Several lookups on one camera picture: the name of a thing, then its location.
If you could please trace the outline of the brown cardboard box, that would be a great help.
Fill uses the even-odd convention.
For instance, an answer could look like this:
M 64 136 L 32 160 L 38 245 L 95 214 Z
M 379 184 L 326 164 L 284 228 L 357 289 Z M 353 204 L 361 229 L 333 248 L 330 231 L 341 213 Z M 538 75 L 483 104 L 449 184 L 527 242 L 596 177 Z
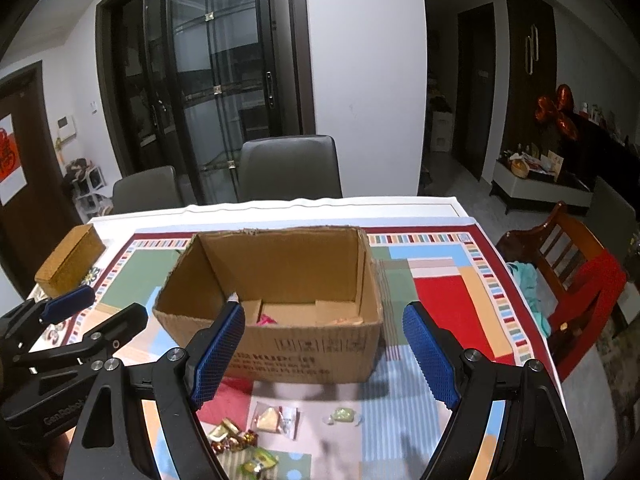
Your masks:
M 287 384 L 365 382 L 383 306 L 366 232 L 354 226 L 201 232 L 153 307 L 185 346 L 231 297 L 245 313 L 230 377 Z M 258 326 L 268 315 L 276 325 Z

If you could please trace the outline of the red heart balloons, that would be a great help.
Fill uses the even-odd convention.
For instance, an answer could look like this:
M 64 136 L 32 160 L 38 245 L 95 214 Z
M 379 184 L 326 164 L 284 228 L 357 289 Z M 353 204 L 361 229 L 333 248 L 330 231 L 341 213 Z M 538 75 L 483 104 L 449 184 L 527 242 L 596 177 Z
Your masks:
M 570 140 L 577 139 L 577 129 L 570 115 L 574 112 L 573 92 L 568 84 L 560 84 L 554 96 L 540 96 L 537 100 L 537 122 L 553 122 L 559 132 Z

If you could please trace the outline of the woven rattan box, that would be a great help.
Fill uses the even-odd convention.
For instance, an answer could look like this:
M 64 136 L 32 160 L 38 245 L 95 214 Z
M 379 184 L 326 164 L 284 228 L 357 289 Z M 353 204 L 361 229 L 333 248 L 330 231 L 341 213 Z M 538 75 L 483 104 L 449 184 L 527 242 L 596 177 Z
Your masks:
M 75 226 L 40 266 L 35 281 L 51 298 L 71 292 L 81 284 L 105 250 L 91 223 Z

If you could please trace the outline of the grey chair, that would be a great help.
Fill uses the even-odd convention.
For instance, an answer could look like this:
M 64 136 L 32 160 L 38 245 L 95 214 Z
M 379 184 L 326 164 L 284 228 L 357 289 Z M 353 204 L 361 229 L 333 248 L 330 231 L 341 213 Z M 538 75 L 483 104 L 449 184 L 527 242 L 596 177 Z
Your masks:
M 248 141 L 239 164 L 239 201 L 342 198 L 332 136 L 277 136 Z
M 111 214 L 182 207 L 175 168 L 157 167 L 121 178 L 114 183 L 112 204 Z

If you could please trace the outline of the grey chair right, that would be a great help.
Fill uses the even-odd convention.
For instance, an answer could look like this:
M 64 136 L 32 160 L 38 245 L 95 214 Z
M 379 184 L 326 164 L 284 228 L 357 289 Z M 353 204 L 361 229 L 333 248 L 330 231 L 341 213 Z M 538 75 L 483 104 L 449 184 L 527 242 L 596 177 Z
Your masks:
M 248 141 L 239 164 L 239 201 L 342 198 L 332 136 L 277 136 Z

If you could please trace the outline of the white low cabinet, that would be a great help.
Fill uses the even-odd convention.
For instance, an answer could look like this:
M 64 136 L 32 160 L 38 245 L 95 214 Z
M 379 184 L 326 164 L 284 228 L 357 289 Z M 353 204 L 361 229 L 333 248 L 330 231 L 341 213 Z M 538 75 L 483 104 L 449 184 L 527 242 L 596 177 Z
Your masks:
M 491 180 L 490 196 L 497 196 L 511 210 L 552 211 L 563 202 L 570 212 L 585 214 L 592 193 L 581 188 L 517 177 L 503 162 L 496 162 Z

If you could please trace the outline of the wall intercom panel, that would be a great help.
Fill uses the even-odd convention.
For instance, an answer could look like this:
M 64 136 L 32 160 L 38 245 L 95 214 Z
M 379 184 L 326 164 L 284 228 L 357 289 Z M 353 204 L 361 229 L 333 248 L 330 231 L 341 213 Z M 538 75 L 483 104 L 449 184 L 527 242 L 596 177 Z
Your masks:
M 56 125 L 58 126 L 58 135 L 56 137 L 62 143 L 76 138 L 77 130 L 72 115 L 65 115 L 61 118 L 58 118 L 58 120 L 56 121 Z

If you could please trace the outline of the small pale green candy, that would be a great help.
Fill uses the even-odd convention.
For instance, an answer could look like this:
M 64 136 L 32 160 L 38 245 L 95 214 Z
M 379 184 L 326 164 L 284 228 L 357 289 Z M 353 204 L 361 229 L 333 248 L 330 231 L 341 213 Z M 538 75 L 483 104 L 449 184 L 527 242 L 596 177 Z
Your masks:
M 362 415 L 355 411 L 353 408 L 348 408 L 347 406 L 339 406 L 331 414 L 324 416 L 322 418 L 322 422 L 324 422 L 328 426 L 332 426 L 335 424 L 349 424 L 358 426 L 362 422 Z

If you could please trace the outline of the pink red snack bag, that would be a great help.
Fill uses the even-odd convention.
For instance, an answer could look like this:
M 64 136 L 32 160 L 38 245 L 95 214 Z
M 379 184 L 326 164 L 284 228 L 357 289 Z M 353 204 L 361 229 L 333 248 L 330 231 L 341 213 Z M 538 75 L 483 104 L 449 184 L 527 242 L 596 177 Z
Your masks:
M 270 318 L 270 316 L 262 314 L 257 321 L 257 325 L 258 326 L 264 326 L 264 325 L 276 325 L 277 321 L 274 320 L 273 318 Z

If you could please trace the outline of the glass sliding door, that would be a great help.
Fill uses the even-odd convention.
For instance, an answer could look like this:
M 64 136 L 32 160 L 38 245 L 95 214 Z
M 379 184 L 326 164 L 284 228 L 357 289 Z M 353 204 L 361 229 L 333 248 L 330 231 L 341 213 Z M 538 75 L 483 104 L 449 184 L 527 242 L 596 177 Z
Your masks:
M 120 172 L 186 202 L 246 200 L 244 146 L 316 130 L 307 0 L 103 0 L 96 60 Z

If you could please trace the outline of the clear pack yellow cake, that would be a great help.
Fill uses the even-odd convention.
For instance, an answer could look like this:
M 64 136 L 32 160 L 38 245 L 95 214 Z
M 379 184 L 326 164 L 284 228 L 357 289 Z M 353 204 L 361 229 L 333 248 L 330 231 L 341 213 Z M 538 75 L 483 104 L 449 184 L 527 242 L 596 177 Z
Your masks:
M 250 429 L 267 434 L 280 434 L 296 439 L 300 411 L 295 406 L 271 405 L 258 402 L 255 405 Z

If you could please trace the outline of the green yellow candy pack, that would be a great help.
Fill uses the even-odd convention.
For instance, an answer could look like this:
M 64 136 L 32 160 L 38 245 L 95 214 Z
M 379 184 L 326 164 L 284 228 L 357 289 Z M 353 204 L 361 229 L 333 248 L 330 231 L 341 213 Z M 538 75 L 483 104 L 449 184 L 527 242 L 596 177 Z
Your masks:
M 245 477 L 259 479 L 265 471 L 273 469 L 279 460 L 264 448 L 254 448 L 250 458 L 239 466 L 239 472 Z

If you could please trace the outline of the red wooden chair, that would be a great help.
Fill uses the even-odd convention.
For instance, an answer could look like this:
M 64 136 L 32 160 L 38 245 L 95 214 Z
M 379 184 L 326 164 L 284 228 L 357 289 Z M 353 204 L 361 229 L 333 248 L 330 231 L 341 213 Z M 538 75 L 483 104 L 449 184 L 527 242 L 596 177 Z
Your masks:
M 507 262 L 532 264 L 558 300 L 548 317 L 548 346 L 565 380 L 599 339 L 627 283 L 626 272 L 562 202 L 540 226 L 503 234 L 497 249 Z

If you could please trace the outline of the grey chair left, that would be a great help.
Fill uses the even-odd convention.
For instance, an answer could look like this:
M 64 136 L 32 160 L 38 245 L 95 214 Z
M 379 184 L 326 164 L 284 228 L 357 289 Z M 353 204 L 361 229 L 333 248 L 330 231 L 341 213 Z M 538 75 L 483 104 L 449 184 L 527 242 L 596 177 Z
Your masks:
M 121 178 L 114 183 L 112 204 L 111 214 L 182 207 L 175 168 L 157 167 Z

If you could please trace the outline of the white shoe rack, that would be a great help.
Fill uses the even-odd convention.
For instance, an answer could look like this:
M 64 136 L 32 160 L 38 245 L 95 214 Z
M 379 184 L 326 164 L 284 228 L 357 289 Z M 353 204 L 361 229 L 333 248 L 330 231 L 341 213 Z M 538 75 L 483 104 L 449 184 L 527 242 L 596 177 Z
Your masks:
M 100 167 L 85 158 L 74 159 L 65 166 L 62 190 L 84 223 L 109 214 L 113 208 L 111 188 Z

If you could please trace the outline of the gold chocolate candy wrapper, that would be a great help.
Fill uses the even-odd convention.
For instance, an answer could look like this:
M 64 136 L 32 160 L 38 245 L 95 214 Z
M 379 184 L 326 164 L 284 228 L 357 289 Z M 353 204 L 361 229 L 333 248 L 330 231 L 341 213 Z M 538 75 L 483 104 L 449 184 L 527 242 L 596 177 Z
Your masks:
M 240 452 L 246 448 L 256 448 L 258 435 L 255 431 L 242 430 L 235 422 L 225 417 L 207 434 L 207 440 L 215 454 Z

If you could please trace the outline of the red fu poster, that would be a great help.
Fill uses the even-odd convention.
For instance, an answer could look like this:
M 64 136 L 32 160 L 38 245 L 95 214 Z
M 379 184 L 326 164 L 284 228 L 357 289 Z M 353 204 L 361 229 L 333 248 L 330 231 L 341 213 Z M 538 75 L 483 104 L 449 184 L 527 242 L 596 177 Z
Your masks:
M 12 115 L 0 120 L 0 200 L 6 206 L 27 185 Z

